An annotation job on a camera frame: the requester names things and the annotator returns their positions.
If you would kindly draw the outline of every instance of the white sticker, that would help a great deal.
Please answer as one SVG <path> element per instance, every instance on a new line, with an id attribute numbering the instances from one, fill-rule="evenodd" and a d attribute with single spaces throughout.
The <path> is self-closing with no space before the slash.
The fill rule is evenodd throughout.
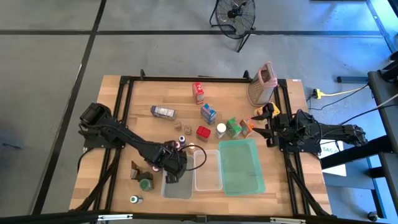
<path id="1" fill-rule="evenodd" d="M 342 141 L 337 141 L 337 145 L 336 145 L 336 142 L 333 140 L 322 139 L 320 141 L 320 144 L 321 144 L 322 152 L 321 152 L 321 155 L 319 156 L 319 159 L 324 158 L 326 156 L 330 156 L 334 153 L 344 150 Z M 347 176 L 345 164 L 324 169 L 324 170 L 322 170 L 322 172 L 327 173 L 327 174 L 340 175 L 343 177 Z"/>

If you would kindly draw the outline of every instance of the red cube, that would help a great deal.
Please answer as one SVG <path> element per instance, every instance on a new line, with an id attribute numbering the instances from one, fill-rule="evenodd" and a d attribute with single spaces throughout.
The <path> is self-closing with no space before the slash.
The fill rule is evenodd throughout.
<path id="1" fill-rule="evenodd" d="M 203 126 L 199 126 L 199 128 L 197 129 L 197 138 L 207 142 L 207 140 L 209 139 L 211 131 Z"/>
<path id="2" fill-rule="evenodd" d="M 205 92 L 201 88 L 200 82 L 192 84 L 192 94 L 196 104 L 203 103 Z"/>

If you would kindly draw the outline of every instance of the black fan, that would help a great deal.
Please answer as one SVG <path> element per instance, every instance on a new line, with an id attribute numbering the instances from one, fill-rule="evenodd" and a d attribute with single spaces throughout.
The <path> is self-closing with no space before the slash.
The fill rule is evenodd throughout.
<path id="1" fill-rule="evenodd" d="M 217 0 L 213 13 L 210 16 L 210 25 L 218 26 L 221 32 L 232 39 L 242 39 L 237 52 L 248 40 L 254 31 L 256 5 L 254 0 Z M 211 18 L 216 13 L 217 25 L 211 23 Z"/>

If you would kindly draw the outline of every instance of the clear plastic container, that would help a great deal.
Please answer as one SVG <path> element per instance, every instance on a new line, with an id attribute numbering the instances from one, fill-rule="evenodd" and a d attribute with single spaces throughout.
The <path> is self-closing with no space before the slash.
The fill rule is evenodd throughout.
<path id="1" fill-rule="evenodd" d="M 258 194 L 266 190 L 255 140 L 222 141 L 218 149 L 226 195 Z"/>
<path id="2" fill-rule="evenodd" d="M 223 180 L 221 176 L 220 152 L 218 150 L 206 150 L 207 159 L 203 166 L 194 170 L 195 189 L 197 191 L 221 190 Z M 199 166 L 205 160 L 202 150 L 196 150 L 193 154 L 193 166 Z"/>
<path id="3" fill-rule="evenodd" d="M 193 168 L 193 157 L 187 156 L 187 169 Z M 185 171 L 178 183 L 166 184 L 167 172 L 163 171 L 162 196 L 164 198 L 191 199 L 193 171 Z"/>

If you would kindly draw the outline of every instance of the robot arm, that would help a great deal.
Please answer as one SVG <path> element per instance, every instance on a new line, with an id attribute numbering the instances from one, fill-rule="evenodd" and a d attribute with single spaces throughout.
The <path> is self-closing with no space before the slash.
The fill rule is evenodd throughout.
<path id="1" fill-rule="evenodd" d="M 269 147 L 279 145 L 278 137 L 283 141 L 282 144 L 287 144 L 290 152 L 320 152 L 321 139 L 343 141 L 355 146 L 362 146 L 368 142 L 365 132 L 357 125 L 321 124 L 302 110 L 298 110 L 292 119 L 287 114 L 279 114 L 273 118 L 273 110 L 272 103 L 268 103 L 263 107 L 262 115 L 252 118 L 268 120 L 265 129 L 254 130 L 267 139 Z"/>
<path id="2" fill-rule="evenodd" d="M 85 138 L 90 134 L 91 138 L 95 136 L 115 146 L 130 144 L 151 166 L 164 169 L 174 177 L 168 182 L 178 182 L 187 168 L 187 154 L 175 149 L 175 141 L 145 141 L 112 117 L 105 105 L 92 103 L 80 116 L 80 126 L 86 129 L 81 132 Z"/>

